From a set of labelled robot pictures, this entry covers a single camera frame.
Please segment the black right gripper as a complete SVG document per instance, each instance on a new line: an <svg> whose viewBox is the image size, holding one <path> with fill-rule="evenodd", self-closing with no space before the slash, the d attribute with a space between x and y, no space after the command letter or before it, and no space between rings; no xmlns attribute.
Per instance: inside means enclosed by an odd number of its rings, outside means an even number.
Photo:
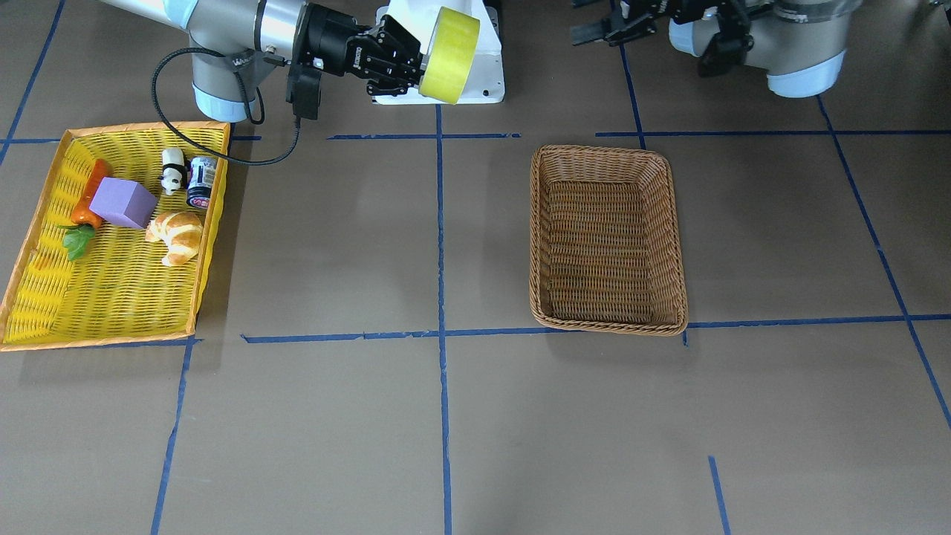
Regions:
<svg viewBox="0 0 951 535"><path fill-rule="evenodd" d="M391 15L374 26L322 4L307 4L299 24L299 64L367 81L370 96L404 96L424 79L421 42Z"/></svg>

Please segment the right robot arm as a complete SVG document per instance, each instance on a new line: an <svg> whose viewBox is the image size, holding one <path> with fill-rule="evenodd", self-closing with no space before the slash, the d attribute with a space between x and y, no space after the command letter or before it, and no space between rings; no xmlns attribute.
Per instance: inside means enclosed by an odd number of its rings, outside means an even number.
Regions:
<svg viewBox="0 0 951 535"><path fill-rule="evenodd" d="M373 26L309 1L115 1L115 7L176 27L194 47L192 87L199 109L240 122L241 84L255 91L288 68L286 101L296 117L318 118L322 75L352 74L370 95L400 96L421 84L417 37L389 15Z"/></svg>

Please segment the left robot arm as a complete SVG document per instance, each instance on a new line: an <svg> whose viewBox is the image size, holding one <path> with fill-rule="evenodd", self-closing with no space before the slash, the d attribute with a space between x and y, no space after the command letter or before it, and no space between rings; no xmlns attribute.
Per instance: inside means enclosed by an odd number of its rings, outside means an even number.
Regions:
<svg viewBox="0 0 951 535"><path fill-rule="evenodd" d="M702 78L750 65L787 98L808 98L835 84L860 1L618 1L601 20L571 28L573 45L614 47L655 35L669 19L669 41L698 61Z"/></svg>

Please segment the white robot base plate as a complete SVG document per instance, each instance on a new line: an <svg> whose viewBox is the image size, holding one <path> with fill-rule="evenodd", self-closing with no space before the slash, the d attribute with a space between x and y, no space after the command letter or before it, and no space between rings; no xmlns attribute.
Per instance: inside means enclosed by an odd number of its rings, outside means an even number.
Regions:
<svg viewBox="0 0 951 535"><path fill-rule="evenodd" d="M499 1L391 1L378 7L419 41L420 88L374 96L378 105L495 104L505 95Z"/></svg>

